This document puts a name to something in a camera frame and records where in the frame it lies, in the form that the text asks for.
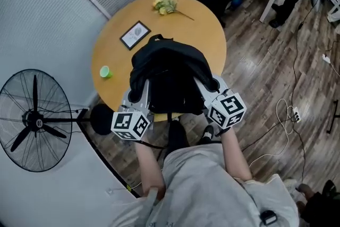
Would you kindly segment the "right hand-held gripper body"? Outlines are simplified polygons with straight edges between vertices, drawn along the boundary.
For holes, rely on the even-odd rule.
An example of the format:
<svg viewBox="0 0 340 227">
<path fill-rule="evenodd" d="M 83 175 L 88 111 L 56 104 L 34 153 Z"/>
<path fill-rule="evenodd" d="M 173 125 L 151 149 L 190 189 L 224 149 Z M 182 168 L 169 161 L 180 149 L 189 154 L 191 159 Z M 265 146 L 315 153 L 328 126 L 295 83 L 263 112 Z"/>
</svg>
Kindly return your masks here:
<svg viewBox="0 0 340 227">
<path fill-rule="evenodd" d="M 242 121 L 246 108 L 239 93 L 218 95 L 209 105 L 207 117 L 221 129 L 227 129 Z"/>
</svg>

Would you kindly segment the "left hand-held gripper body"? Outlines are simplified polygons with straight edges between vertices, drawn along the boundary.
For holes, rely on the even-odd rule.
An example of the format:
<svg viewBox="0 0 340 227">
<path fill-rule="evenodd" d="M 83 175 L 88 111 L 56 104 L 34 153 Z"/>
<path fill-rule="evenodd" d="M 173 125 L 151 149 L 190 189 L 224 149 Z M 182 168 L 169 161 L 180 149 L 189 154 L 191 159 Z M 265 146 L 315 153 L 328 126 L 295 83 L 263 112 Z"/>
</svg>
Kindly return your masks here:
<svg viewBox="0 0 340 227">
<path fill-rule="evenodd" d="M 149 103 L 122 101 L 120 111 L 113 113 L 111 131 L 123 140 L 141 140 L 151 124 Z"/>
</svg>

